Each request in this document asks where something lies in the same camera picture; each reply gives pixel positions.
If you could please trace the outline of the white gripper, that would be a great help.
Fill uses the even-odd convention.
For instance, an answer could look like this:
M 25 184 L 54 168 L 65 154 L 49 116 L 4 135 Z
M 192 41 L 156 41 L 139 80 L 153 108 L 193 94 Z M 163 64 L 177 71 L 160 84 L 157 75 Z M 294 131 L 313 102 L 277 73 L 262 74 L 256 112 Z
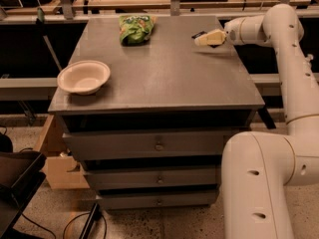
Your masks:
M 215 29 L 197 37 L 194 43 L 197 46 L 220 46 L 226 41 L 232 45 L 239 44 L 239 25 L 229 21 L 224 25 L 224 31 Z

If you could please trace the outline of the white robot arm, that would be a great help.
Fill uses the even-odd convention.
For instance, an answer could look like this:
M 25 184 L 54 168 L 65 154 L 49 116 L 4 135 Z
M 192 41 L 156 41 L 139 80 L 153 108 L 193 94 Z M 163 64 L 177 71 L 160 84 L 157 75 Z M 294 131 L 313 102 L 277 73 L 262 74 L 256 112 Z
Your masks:
M 198 46 L 256 44 L 276 56 L 286 134 L 245 131 L 225 145 L 221 162 L 224 239 L 294 239 L 285 186 L 319 182 L 319 84 L 299 42 L 295 10 L 278 4 L 194 39 Z

